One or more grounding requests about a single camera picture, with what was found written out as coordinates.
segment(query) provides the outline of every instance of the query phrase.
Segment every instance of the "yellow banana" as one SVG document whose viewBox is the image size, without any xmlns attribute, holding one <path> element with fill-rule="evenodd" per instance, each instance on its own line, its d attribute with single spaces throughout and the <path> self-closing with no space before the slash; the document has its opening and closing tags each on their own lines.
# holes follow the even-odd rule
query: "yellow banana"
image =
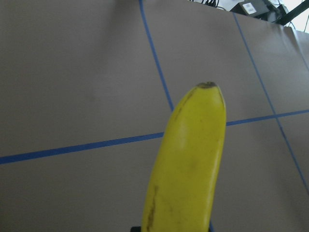
<svg viewBox="0 0 309 232">
<path fill-rule="evenodd" d="M 142 232 L 206 232 L 225 136 L 225 103 L 213 82 L 179 102 L 148 185 Z"/>
</svg>

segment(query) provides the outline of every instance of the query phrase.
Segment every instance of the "table surface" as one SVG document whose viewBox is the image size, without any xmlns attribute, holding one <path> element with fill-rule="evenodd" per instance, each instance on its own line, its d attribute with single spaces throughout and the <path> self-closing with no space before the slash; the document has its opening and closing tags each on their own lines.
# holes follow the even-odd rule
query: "table surface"
<svg viewBox="0 0 309 232">
<path fill-rule="evenodd" d="M 176 0 L 0 9 L 0 230 L 140 225 L 173 107 L 227 107 L 216 232 L 309 231 L 309 35 Z"/>
</svg>

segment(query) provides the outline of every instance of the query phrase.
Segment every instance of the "blue tape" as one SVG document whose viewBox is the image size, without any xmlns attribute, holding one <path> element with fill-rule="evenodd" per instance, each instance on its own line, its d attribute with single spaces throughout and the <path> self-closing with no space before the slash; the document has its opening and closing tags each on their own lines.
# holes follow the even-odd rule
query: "blue tape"
<svg viewBox="0 0 309 232">
<path fill-rule="evenodd" d="M 286 137 L 286 135 L 285 135 L 285 133 L 284 133 L 283 127 L 282 127 L 282 125 L 281 125 L 281 123 L 280 123 L 280 121 L 279 121 L 279 117 L 277 116 L 276 111 L 275 111 L 275 108 L 274 108 L 274 106 L 273 106 L 273 104 L 272 104 L 272 102 L 271 102 L 271 100 L 270 100 L 270 97 L 269 97 L 269 95 L 268 95 L 268 92 L 267 92 L 267 90 L 266 90 L 266 88 L 265 88 L 265 85 L 264 85 L 264 83 L 263 83 L 263 80 L 262 80 L 262 78 L 261 78 L 260 72 L 259 72 L 259 70 L 258 70 L 258 68 L 257 68 L 257 66 L 256 66 L 256 63 L 255 63 L 254 59 L 253 59 L 252 53 L 251 53 L 251 51 L 250 51 L 250 49 L 249 49 L 249 47 L 248 47 L 247 41 L 246 41 L 245 36 L 244 36 L 244 34 L 243 34 L 242 30 L 241 30 L 240 24 L 239 24 L 239 22 L 238 22 L 238 19 L 237 19 L 235 13 L 233 13 L 233 16 L 234 16 L 234 19 L 235 19 L 235 21 L 236 21 L 236 24 L 237 24 L 237 27 L 238 27 L 238 29 L 239 29 L 239 32 L 240 32 L 240 34 L 241 34 L 242 40 L 243 40 L 243 42 L 244 42 L 244 44 L 245 44 L 245 46 L 246 46 L 246 48 L 247 48 L 247 52 L 248 52 L 248 54 L 249 54 L 249 57 L 250 57 L 250 60 L 251 60 L 251 62 L 252 62 L 252 64 L 253 64 L 253 66 L 254 66 L 256 75 L 257 75 L 257 77 L 258 77 L 258 79 L 259 79 L 259 81 L 260 81 L 260 84 L 261 84 L 261 86 L 262 86 L 262 88 L 263 88 L 263 91 L 264 91 L 264 93 L 265 93 L 265 95 L 266 95 L 266 97 L 267 97 L 267 101 L 268 101 L 268 103 L 269 103 L 269 105 L 270 105 L 270 108 L 271 108 L 273 114 L 274 114 L 273 117 L 274 117 L 274 118 L 276 119 L 276 121 L 277 121 L 277 124 L 278 124 L 278 126 L 279 126 L 279 128 L 280 128 L 281 134 L 282 134 L 282 136 L 283 136 L 283 138 L 284 138 L 284 140 L 285 140 L 285 143 L 286 143 L 286 145 L 287 145 L 287 147 L 288 147 L 288 149 L 289 149 L 289 151 L 290 151 L 290 154 L 291 154 L 291 156 L 292 156 L 292 158 L 293 158 L 294 164 L 295 164 L 295 166 L 296 166 L 296 168 L 297 168 L 297 170 L 298 170 L 298 173 L 299 173 L 299 175 L 300 175 L 300 178 L 301 178 L 301 180 L 302 180 L 302 182 L 303 182 L 303 184 L 304 184 L 304 186 L 305 186 L 305 188 L 306 188 L 307 194 L 309 195 L 309 188 L 308 188 L 307 182 L 306 182 L 306 180 L 305 180 L 305 178 L 304 178 L 304 175 L 303 175 L 303 173 L 302 173 L 302 171 L 301 171 L 301 168 L 300 168 L 300 166 L 299 166 L 299 164 L 298 164 L 297 158 L 296 158 L 296 156 L 295 156 L 295 154 L 294 154 L 294 152 L 293 152 L 293 150 L 292 150 L 292 147 L 291 147 L 291 145 L 290 145 L 290 143 L 289 143 L 289 140 L 288 140 L 288 138 Z"/>
<path fill-rule="evenodd" d="M 100 147 L 127 144 L 127 143 L 145 141 L 149 139 L 156 139 L 156 138 L 162 138 L 162 137 L 163 137 L 163 132 L 160 132 L 160 133 L 134 136 L 134 137 L 128 137 L 128 138 L 122 138 L 122 139 L 107 140 L 107 141 L 97 142 L 97 143 L 61 147 L 61 148 L 55 148 L 55 149 L 50 149 L 50 150 L 44 150 L 44 151 L 29 152 L 29 153 L 18 154 L 18 155 L 13 155 L 13 156 L 0 157 L 0 164 L 13 163 L 13 162 L 24 161 L 24 160 L 32 160 L 32 159 L 43 158 L 43 157 L 48 157 L 48 156 L 55 156 L 55 155 L 61 155 L 61 154 L 66 154 L 66 153 L 71 153 L 71 152 L 85 151 L 85 150 L 96 149 Z"/>
<path fill-rule="evenodd" d="M 140 14 L 141 14 L 141 17 L 142 17 L 142 20 L 143 20 L 143 23 L 144 23 L 144 27 L 145 27 L 145 31 L 146 31 L 148 41 L 149 41 L 149 44 L 150 44 L 150 47 L 151 47 L 151 51 L 152 51 L 154 59 L 155 59 L 155 64 L 156 64 L 156 67 L 157 67 L 159 75 L 160 75 L 160 79 L 161 79 L 161 82 L 162 82 L 162 85 L 163 85 L 163 88 L 164 88 L 164 91 L 165 91 L 166 98 L 168 99 L 168 102 L 169 102 L 169 107 L 170 107 L 171 111 L 173 111 L 174 105 L 173 105 L 172 99 L 170 98 L 168 86 L 165 82 L 164 75 L 163 75 L 163 72 L 162 72 L 162 69 L 161 69 L 161 66 L 160 66 L 160 62 L 159 62 L 158 56 L 157 56 L 156 51 L 155 51 L 154 42 L 152 40 L 150 31 L 149 31 L 149 28 L 148 28 L 148 24 L 147 24 L 145 12 L 144 12 L 143 1 L 139 0 L 139 3 L 140 3 Z"/>
</svg>

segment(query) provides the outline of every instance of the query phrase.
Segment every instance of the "dark banana tip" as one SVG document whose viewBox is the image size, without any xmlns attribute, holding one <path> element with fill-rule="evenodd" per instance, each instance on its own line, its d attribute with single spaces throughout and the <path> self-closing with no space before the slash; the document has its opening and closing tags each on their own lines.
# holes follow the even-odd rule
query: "dark banana tip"
<svg viewBox="0 0 309 232">
<path fill-rule="evenodd" d="M 216 87 L 217 85 L 214 82 L 208 81 L 206 83 L 199 83 L 197 87 L 199 88 L 212 88 Z"/>
</svg>

